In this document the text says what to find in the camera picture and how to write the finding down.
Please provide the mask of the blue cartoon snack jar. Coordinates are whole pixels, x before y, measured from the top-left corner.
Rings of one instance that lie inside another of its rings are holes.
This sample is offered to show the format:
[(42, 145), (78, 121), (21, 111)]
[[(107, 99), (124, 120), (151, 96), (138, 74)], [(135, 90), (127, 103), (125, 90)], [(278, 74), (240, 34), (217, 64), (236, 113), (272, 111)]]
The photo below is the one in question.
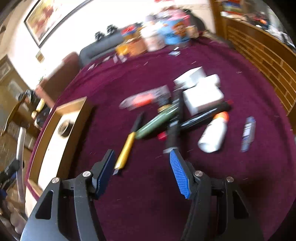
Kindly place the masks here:
[(159, 31), (163, 35), (166, 45), (179, 45), (189, 41), (184, 18), (164, 18), (160, 20), (160, 24)]

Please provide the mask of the white label plastic jar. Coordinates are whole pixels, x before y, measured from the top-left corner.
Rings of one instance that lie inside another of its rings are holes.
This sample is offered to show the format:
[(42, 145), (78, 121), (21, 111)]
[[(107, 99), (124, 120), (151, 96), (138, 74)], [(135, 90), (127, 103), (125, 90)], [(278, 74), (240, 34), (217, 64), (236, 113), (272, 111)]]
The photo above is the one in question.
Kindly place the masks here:
[(143, 27), (140, 30), (140, 34), (148, 52), (154, 52), (165, 48), (165, 41), (155, 25), (147, 25)]

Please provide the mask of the large white power adapter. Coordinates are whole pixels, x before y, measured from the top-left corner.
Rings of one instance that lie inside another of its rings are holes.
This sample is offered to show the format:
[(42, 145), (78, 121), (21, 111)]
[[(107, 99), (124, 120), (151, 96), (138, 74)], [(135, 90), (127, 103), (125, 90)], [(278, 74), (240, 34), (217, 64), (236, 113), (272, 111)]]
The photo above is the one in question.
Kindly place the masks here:
[(184, 103), (191, 115), (210, 109), (224, 101), (224, 94), (215, 85), (197, 84), (183, 91)]

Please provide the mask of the white rounded charger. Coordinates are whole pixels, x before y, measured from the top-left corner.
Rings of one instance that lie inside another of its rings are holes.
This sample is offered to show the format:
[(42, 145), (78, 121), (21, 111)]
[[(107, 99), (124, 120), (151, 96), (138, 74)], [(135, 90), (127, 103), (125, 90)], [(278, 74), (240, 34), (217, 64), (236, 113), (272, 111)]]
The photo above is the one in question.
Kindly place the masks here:
[(213, 84), (218, 88), (220, 87), (220, 78), (219, 78), (218, 74), (209, 75), (209, 76), (205, 77), (204, 80), (207, 84)]

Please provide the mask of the black marker red cap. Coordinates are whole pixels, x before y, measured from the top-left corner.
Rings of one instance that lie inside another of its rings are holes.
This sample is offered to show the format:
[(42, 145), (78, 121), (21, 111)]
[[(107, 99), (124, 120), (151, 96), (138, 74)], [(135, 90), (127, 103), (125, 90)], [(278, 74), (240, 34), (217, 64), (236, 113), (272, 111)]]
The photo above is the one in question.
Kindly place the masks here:
[(209, 123), (210, 120), (212, 120), (215, 115), (222, 112), (230, 111), (232, 108), (232, 105), (233, 105), (232, 100), (227, 100), (220, 104), (217, 104), (214, 107), (210, 108), (209, 110), (203, 111), (202, 113), (199, 113), (193, 116), (192, 118), (190, 118), (189, 120), (183, 122), (180, 125), (180, 130), (182, 131), (193, 130), (205, 123)]

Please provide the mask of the blue clear utility knife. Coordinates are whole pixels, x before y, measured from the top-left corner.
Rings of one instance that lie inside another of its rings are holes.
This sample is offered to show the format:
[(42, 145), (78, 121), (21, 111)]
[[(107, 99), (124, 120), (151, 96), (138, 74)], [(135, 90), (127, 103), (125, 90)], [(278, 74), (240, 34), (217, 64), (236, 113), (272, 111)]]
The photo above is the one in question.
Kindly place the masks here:
[(242, 135), (241, 152), (247, 152), (250, 144), (254, 141), (256, 121), (253, 116), (246, 119)]

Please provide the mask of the black pen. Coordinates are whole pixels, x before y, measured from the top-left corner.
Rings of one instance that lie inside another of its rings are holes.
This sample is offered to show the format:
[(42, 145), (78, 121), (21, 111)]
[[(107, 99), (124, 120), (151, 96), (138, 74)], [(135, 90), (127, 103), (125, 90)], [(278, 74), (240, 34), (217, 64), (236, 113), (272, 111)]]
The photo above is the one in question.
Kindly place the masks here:
[(163, 154), (168, 155), (173, 149), (179, 147), (180, 126), (184, 117), (184, 99), (181, 89), (175, 91), (173, 104), (177, 105), (176, 114), (170, 119), (166, 131), (166, 145)]

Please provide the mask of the dark grey sofa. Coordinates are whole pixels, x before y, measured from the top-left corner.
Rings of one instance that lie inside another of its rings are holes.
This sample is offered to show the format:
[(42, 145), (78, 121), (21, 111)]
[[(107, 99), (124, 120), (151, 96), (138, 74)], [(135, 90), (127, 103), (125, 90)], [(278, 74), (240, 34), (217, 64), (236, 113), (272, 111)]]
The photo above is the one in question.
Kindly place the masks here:
[(80, 67), (83, 68), (92, 61), (113, 52), (122, 42), (123, 37), (121, 33), (116, 32), (84, 47), (79, 53)]

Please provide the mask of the small blue clear lighter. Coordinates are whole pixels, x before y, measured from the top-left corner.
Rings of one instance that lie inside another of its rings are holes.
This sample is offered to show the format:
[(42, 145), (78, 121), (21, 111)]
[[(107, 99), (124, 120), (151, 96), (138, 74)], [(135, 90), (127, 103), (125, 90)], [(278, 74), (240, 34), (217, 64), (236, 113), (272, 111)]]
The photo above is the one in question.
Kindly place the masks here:
[(178, 55), (180, 55), (180, 48), (179, 47), (175, 47), (175, 49), (173, 49), (173, 51), (171, 51), (170, 53), (169, 53), (169, 55), (170, 56), (178, 56)]

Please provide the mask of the yellow utility knife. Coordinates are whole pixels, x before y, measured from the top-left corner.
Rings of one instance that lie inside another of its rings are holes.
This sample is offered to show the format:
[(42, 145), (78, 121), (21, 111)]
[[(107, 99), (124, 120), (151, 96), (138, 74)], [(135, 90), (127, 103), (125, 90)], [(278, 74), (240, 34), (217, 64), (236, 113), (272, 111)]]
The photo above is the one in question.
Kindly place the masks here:
[(141, 127), (142, 120), (144, 118), (144, 112), (141, 112), (138, 116), (137, 119), (135, 120), (130, 133), (128, 134), (128, 137), (125, 141), (125, 144), (123, 146), (123, 149), (121, 150), (121, 153), (119, 154), (119, 157), (116, 161), (116, 164), (114, 166), (114, 173), (113, 175), (116, 175), (119, 170), (123, 169), (125, 167), (125, 164), (128, 160), (128, 156), (130, 154), (130, 151), (133, 146), (133, 142), (135, 140), (135, 135), (137, 130)]

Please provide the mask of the white square charger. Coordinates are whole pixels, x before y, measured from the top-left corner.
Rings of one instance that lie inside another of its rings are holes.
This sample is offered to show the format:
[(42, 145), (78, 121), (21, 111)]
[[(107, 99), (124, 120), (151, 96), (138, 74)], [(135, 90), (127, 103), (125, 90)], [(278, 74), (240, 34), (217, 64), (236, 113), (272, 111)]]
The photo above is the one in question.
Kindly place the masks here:
[(206, 74), (203, 67), (197, 67), (188, 70), (178, 78), (174, 80), (176, 89), (188, 89), (194, 87), (198, 81), (205, 78)]

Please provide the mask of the maroon tablecloth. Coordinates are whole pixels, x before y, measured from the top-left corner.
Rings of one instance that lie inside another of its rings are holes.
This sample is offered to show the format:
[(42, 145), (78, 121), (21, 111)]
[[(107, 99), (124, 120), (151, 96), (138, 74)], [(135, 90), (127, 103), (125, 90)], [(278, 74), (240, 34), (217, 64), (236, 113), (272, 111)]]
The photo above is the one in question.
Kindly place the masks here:
[[(159, 125), (139, 130), (122, 174), (116, 157), (137, 115), (120, 101), (166, 84), (192, 67), (217, 72), (228, 111), (218, 152), (199, 149), (211, 108), (195, 125), (181, 127), (182, 92), (159, 116)], [(267, 240), (295, 203), (295, 140), (270, 84), (242, 55), (206, 37), (179, 56), (169, 48), (128, 58), (95, 61), (62, 92), (58, 107), (75, 100), (94, 105), (72, 131), (76, 172), (56, 174), (38, 199), (22, 240)]]

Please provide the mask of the clear packaged red item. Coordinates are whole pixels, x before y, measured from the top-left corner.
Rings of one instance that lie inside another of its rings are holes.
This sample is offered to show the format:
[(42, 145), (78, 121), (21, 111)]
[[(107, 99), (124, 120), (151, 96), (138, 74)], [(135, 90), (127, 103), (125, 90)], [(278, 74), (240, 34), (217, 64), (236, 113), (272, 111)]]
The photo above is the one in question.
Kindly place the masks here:
[(171, 93), (167, 85), (153, 88), (135, 95), (129, 96), (124, 99), (120, 105), (120, 109), (135, 109), (145, 106), (150, 103), (154, 103), (161, 98), (168, 99), (171, 97)]

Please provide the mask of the framed horse painting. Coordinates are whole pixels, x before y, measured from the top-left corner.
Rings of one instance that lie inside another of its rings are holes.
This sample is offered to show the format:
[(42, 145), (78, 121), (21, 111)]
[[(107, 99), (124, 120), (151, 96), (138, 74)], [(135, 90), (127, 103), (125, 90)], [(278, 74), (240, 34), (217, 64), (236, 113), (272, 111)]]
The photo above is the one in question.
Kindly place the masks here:
[(24, 23), (38, 47), (42, 47), (55, 30), (90, 1), (47, 0), (37, 1)]

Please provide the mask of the wooden tray box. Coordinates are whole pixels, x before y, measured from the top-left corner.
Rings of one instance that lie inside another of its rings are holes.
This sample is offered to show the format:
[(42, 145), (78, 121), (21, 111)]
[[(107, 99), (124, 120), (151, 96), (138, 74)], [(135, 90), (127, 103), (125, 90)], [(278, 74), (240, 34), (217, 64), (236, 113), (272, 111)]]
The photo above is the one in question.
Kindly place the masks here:
[(91, 113), (92, 106), (86, 97), (61, 105), (53, 112), (33, 157), (28, 186), (41, 196), (55, 177), (68, 177), (72, 159)]

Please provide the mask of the white bottle orange cap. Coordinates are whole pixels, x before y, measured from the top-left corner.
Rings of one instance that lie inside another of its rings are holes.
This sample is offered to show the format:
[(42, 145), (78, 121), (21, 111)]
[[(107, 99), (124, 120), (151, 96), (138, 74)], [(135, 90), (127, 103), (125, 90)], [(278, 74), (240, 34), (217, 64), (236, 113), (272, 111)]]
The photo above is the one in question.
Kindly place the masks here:
[(221, 148), (227, 132), (228, 121), (229, 114), (226, 111), (214, 116), (198, 141), (200, 150), (205, 153), (213, 153)]

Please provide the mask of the wooden brick pattern cabinet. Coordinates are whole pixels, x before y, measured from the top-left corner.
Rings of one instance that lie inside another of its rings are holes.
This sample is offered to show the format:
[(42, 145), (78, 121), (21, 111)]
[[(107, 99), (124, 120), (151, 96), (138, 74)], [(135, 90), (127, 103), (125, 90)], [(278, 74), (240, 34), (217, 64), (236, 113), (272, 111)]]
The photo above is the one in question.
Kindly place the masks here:
[(229, 40), (259, 69), (273, 86), (287, 116), (295, 118), (295, 53), (258, 27), (221, 16), (221, 1), (210, 1), (210, 5), (217, 35)]

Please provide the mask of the amber glass jar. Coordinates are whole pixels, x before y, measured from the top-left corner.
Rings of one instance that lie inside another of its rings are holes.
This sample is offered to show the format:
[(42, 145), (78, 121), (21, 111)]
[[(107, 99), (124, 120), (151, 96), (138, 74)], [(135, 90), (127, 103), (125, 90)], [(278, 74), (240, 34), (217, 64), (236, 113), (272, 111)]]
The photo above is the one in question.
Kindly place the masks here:
[(147, 51), (147, 47), (141, 37), (125, 40), (115, 48), (117, 54), (137, 56)]

